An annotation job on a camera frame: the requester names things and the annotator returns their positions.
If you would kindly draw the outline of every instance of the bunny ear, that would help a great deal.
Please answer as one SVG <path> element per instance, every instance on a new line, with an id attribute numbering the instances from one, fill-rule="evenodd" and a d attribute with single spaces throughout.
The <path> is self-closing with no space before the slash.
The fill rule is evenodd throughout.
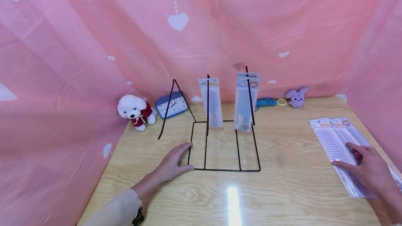
<path id="1" fill-rule="evenodd" d="M 297 94 L 297 91 L 295 89 L 291 89 L 286 93 L 286 98 L 290 98 L 290 97 L 294 96 L 295 94 Z"/>
<path id="2" fill-rule="evenodd" d="M 308 86 L 304 86 L 300 89 L 299 93 L 305 94 L 308 91 Z"/>

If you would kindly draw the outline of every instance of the alarm clock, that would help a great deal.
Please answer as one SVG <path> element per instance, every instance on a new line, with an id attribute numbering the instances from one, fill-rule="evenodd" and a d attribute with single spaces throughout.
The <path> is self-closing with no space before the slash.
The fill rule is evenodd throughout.
<path id="1" fill-rule="evenodd" d="M 169 95 L 157 99 L 155 101 L 155 107 L 158 110 L 159 115 L 161 118 L 165 118 L 166 109 L 168 107 Z M 174 92 L 172 93 L 172 97 L 169 103 L 169 110 L 167 112 L 167 118 L 175 117 L 188 109 L 188 106 L 184 100 L 184 97 L 181 92 Z"/>

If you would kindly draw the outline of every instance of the comb display rack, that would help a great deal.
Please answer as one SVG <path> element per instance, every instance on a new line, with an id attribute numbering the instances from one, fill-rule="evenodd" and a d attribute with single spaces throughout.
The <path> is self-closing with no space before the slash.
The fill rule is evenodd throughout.
<path id="1" fill-rule="evenodd" d="M 250 80 L 247 80 L 248 83 L 248 93 L 249 93 L 249 97 L 250 97 L 250 108 L 251 108 L 251 117 L 252 117 L 252 125 L 251 125 L 251 130 L 252 130 L 252 136 L 254 139 L 254 146 L 255 146 L 255 152 L 256 152 L 256 156 L 257 156 L 257 162 L 258 162 L 258 169 L 242 169 L 241 168 L 241 160 L 240 160 L 240 150 L 239 150 L 239 141 L 238 141 L 238 134 L 237 134 L 237 130 L 235 130 L 236 133 L 236 145 L 237 145 L 237 156 L 238 156 L 238 162 L 239 162 L 239 169 L 216 169 L 216 168 L 206 168 L 206 163 L 207 163 L 207 142 L 208 142 L 208 134 L 209 134 L 209 81 L 207 81 L 207 121 L 197 121 L 196 118 L 194 117 L 193 112 L 191 111 L 190 105 L 188 104 L 183 92 L 180 89 L 180 86 L 177 84 L 176 80 L 173 80 L 172 82 L 172 89 L 170 90 L 170 94 L 169 94 L 169 101 L 168 103 L 170 103 L 171 97 L 172 97 L 172 93 L 173 93 L 173 88 L 174 88 L 174 84 L 176 84 L 178 90 L 180 91 L 180 93 L 183 96 L 184 101 L 186 102 L 187 106 L 188 106 L 188 110 L 190 110 L 190 113 L 194 119 L 193 122 L 193 129 L 191 130 L 191 139 L 190 142 L 193 141 L 193 133 L 194 133 L 194 125 L 196 123 L 206 123 L 207 125 L 207 129 L 206 129 L 206 137 L 205 137 L 205 153 L 204 153 L 204 168 L 194 168 L 194 170 L 205 170 L 205 171 L 230 171 L 230 172 L 259 172 L 261 171 L 261 165 L 260 165 L 260 158 L 258 155 L 258 148 L 257 148 L 257 142 L 255 139 L 255 133 L 254 133 L 254 125 L 255 125 L 255 120 L 254 120 L 254 110 L 252 108 L 252 99 L 251 99 L 251 88 L 250 88 Z M 167 105 L 166 108 L 166 113 L 165 113 L 165 118 L 163 119 L 163 124 L 162 124 L 162 128 L 161 128 L 161 133 L 158 136 L 158 139 L 161 138 L 162 133 L 163 133 L 163 129 L 165 126 L 165 122 L 166 122 L 166 117 L 168 114 L 168 110 L 169 110 L 169 105 Z M 233 120 L 224 120 L 223 122 L 233 122 Z M 190 155 L 191 155 L 191 148 L 188 151 L 188 160 L 187 160 L 187 164 L 190 164 Z"/>

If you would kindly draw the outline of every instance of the clock face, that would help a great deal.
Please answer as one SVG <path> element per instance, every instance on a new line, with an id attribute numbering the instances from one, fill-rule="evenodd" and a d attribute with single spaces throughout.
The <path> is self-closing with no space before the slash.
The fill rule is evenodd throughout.
<path id="1" fill-rule="evenodd" d="M 167 102 L 160 104 L 156 107 L 156 108 L 158 108 L 158 112 L 161 115 L 161 118 L 165 118 L 165 113 L 166 113 L 167 107 L 168 107 Z M 182 112 L 183 110 L 186 110 L 187 108 L 188 108 L 187 104 L 184 101 L 183 97 L 179 97 L 177 99 L 172 99 L 172 100 L 170 100 L 167 116 L 168 117 L 172 116 L 175 113 L 179 113 L 179 112 Z"/>

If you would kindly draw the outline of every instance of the wooden table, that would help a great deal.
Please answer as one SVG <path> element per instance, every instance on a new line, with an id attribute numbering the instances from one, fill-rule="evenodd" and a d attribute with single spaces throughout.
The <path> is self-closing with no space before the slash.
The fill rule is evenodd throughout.
<path id="1" fill-rule="evenodd" d="M 198 121 L 206 120 L 203 105 L 192 105 Z M 233 119 L 233 104 L 223 104 L 224 120 Z M 378 143 L 340 98 L 307 99 L 302 109 L 263 107 L 254 126 L 260 172 L 192 171 L 163 184 L 143 200 L 144 226 L 150 225 L 389 225 L 377 200 L 347 195 L 309 120 L 347 117 L 396 170 Z M 185 112 L 162 120 L 146 131 L 128 123 L 113 156 L 80 220 L 88 220 L 103 205 L 152 171 L 177 144 L 190 140 L 193 118 Z M 194 128 L 190 163 L 203 168 L 205 123 Z M 243 169 L 257 168 L 251 133 L 239 133 Z M 206 165 L 238 168 L 233 123 L 210 128 Z"/>

